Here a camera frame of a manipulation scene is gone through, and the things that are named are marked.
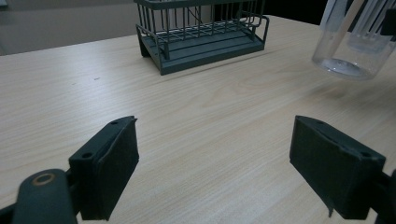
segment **rack base tray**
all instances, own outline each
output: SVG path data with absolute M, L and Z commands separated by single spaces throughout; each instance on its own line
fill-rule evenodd
M 142 49 L 142 55 L 152 58 L 160 69 L 161 75 L 264 49 L 264 42 L 258 36 L 252 35 L 249 30 L 208 35 L 170 43 L 168 44 L 169 59 L 165 59 L 163 52 L 159 54 L 152 37 L 141 36 L 142 44 L 145 48 Z

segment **gray wall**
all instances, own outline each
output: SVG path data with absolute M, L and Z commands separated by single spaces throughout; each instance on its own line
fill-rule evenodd
M 0 55 L 135 34 L 133 0 L 7 0 Z

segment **transparent cup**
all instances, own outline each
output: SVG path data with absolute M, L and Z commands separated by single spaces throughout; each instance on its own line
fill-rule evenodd
M 374 78 L 396 46 L 381 32 L 391 8 L 396 0 L 328 0 L 312 61 L 337 77 Z

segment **metal dish rack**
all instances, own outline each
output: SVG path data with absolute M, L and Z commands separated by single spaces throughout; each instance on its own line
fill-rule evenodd
M 134 1 L 142 56 L 151 57 L 161 75 L 264 49 L 269 19 L 262 15 L 263 0 Z

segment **light wood grain surface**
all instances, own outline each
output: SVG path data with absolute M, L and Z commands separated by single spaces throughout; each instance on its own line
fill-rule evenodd
M 109 223 L 374 223 L 328 218 L 290 139 L 296 115 L 322 119 L 386 156 L 390 175 L 396 55 L 371 81 L 332 77 L 310 61 L 316 25 L 270 19 L 264 51 L 164 77 L 135 35 L 0 57 L 0 206 L 134 115 L 141 160 Z

